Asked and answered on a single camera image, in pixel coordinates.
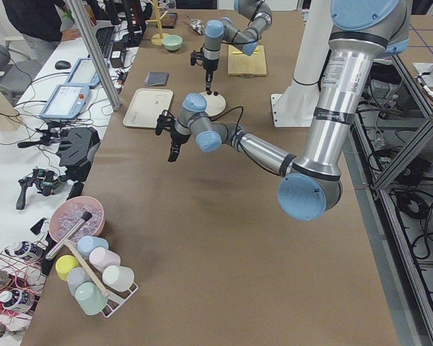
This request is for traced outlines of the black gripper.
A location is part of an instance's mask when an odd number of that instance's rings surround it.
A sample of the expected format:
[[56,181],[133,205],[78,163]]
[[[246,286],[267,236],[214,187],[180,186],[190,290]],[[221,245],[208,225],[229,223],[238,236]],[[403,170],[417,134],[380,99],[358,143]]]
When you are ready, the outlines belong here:
[[198,62],[201,62],[206,71],[206,92],[211,92],[214,71],[218,69],[218,59],[212,60],[206,58],[202,52],[193,51],[191,53],[191,65],[195,66]]
[[156,136],[160,136],[164,130],[170,134],[171,145],[170,154],[167,159],[168,162],[177,161],[180,155],[181,145],[187,143],[190,138],[190,135],[182,134],[175,128],[175,120],[176,118],[169,110],[163,110],[157,118],[157,124],[155,128]]

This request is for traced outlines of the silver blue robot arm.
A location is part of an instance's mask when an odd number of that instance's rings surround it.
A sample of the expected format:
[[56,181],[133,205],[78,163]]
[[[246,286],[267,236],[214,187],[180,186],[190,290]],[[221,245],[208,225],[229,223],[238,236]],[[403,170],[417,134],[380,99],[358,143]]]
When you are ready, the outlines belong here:
[[316,219],[340,200],[338,159],[354,121],[375,59],[408,45],[410,1],[313,1],[307,16],[292,84],[274,95],[279,126],[307,126],[305,147],[294,155],[244,130],[218,123],[206,113],[202,94],[190,93],[179,115],[164,111],[156,134],[171,137],[169,161],[193,138],[204,152],[227,144],[281,177],[278,201],[292,218]]
[[249,19],[248,26],[241,31],[233,25],[229,17],[209,20],[204,30],[203,46],[199,51],[194,50],[191,53],[191,65],[194,66],[201,61],[206,71],[207,94],[211,94],[211,84],[214,72],[218,69],[222,43],[232,45],[243,54],[251,56],[258,46],[261,33],[272,24],[271,8],[265,1],[234,1],[234,10]]

